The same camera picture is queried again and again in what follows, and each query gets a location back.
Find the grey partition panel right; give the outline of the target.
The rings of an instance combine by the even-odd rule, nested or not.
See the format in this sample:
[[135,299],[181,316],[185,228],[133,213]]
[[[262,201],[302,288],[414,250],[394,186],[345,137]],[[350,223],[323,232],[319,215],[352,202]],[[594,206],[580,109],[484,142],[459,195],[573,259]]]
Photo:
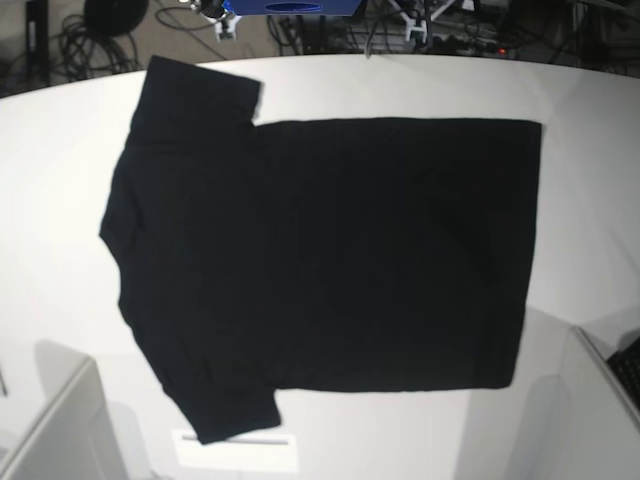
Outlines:
[[570,479],[637,479],[639,414],[589,336],[570,329],[562,377],[571,398]]

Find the grey partition panel left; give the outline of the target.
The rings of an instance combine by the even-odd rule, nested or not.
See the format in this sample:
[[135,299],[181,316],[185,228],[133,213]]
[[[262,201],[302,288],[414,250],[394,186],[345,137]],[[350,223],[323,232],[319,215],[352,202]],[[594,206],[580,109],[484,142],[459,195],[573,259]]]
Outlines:
[[3,479],[129,477],[94,359],[82,360],[1,463]]

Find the black keyboard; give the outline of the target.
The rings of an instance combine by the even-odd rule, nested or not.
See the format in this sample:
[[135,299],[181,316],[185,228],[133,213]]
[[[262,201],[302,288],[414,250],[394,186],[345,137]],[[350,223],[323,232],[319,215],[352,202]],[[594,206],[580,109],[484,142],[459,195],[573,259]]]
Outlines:
[[639,407],[640,402],[639,349],[639,342],[636,342],[607,360],[608,366],[636,407]]

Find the blue box on stand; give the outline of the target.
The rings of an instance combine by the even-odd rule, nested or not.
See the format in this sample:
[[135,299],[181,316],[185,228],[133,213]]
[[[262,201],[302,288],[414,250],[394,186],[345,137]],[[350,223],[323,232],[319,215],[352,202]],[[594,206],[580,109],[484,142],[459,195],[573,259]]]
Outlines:
[[351,16],[361,3],[361,0],[231,0],[223,5],[240,16]]

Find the black power strip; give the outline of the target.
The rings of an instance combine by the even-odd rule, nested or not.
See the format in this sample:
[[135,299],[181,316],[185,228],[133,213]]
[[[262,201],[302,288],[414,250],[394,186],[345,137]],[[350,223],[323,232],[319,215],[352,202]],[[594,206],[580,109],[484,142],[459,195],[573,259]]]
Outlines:
[[472,56],[472,57],[507,57],[509,50],[495,42],[485,42],[477,38],[457,37],[454,35],[435,36],[429,48],[431,54]]

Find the grey partition panel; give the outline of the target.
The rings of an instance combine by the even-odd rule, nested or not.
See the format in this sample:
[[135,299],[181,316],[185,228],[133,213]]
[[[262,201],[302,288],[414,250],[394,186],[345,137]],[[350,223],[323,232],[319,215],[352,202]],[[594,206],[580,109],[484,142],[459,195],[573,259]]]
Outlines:
[[1,463],[3,479],[129,477],[94,359],[82,360]]
[[589,336],[570,329],[562,377],[571,398],[570,479],[637,479],[639,414]]

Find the black T-shirt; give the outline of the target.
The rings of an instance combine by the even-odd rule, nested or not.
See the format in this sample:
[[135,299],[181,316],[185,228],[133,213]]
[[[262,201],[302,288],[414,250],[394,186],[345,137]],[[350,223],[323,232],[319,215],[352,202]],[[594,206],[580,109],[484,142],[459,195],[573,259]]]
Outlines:
[[121,314],[199,441],[278,426],[279,390],[508,387],[541,124],[255,125],[260,93],[152,59],[101,223]]

